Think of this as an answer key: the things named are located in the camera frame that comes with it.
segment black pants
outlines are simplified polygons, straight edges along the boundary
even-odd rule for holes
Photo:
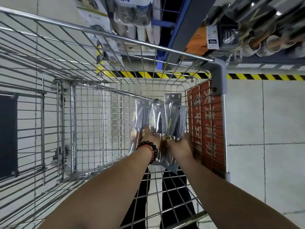
[[[139,194],[136,193],[136,195],[135,195],[135,197],[138,196],[138,199],[137,200],[134,199],[132,201],[132,204],[130,205],[128,212],[126,213],[121,226],[132,223],[132,218],[133,218],[134,212],[135,212],[134,222],[145,218],[146,195],[148,194],[149,185],[150,185],[150,173],[148,171],[148,168],[146,169],[145,173],[146,174],[144,174],[143,180],[146,180],[146,181],[141,181],[141,184],[140,184],[140,187],[138,190]],[[183,171],[178,170],[178,175],[179,176],[184,175]],[[186,177],[185,176],[178,177],[178,175],[174,174],[173,172],[168,172],[167,169],[163,173],[162,191],[166,191],[169,189],[175,189],[175,188],[179,188],[179,187],[183,186],[183,188],[179,188],[177,190],[171,190],[168,192],[166,191],[166,192],[162,193],[162,209],[163,210],[172,208],[171,203],[175,207],[179,204],[183,204],[183,200],[184,200],[184,202],[191,200],[190,193],[189,193],[187,187],[185,187],[186,186]],[[188,206],[189,210],[191,211],[192,215],[195,215],[193,203],[189,202],[189,203],[187,203],[187,206]],[[175,213],[177,215],[179,222],[191,216],[187,207],[185,206],[185,204],[175,208]],[[167,212],[162,213],[162,220],[163,220],[164,228],[177,223],[175,213],[173,210],[169,210]],[[144,229],[145,220],[143,220],[139,223],[135,223],[133,225],[133,228],[134,229]],[[196,222],[190,224],[189,226],[187,226],[185,228],[198,229]]]

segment shopping cart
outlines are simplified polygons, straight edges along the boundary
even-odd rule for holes
[[[98,47],[92,35],[115,40],[119,51]],[[130,45],[139,46],[140,53]],[[144,47],[154,54],[144,55]],[[157,61],[157,50],[183,59],[179,64]],[[124,64],[103,57],[107,51],[121,55]],[[188,59],[193,65],[184,65]],[[155,70],[157,62],[163,70]],[[208,79],[199,79],[203,72]],[[227,178],[225,81],[225,65],[217,59],[0,7],[1,114],[12,125],[7,128],[11,147],[1,151],[0,228],[38,227],[75,189],[126,157],[135,98],[163,100],[166,92],[181,93],[182,104],[189,106],[187,130],[194,137],[195,156]],[[162,193],[176,189],[160,187],[164,169],[149,170],[154,188],[146,196],[146,216],[131,226],[140,221],[158,226],[159,221],[163,227],[162,213],[168,209],[162,209]],[[196,214],[177,219],[172,228],[207,216],[190,185],[185,186]],[[154,200],[156,212],[149,206]]]

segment gray plastic corner cap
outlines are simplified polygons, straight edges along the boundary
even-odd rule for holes
[[[200,67],[211,73],[213,96],[227,93],[227,66],[225,61],[214,58]]]

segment black panel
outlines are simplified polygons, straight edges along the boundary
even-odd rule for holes
[[[0,96],[0,178],[17,169],[17,98]]]

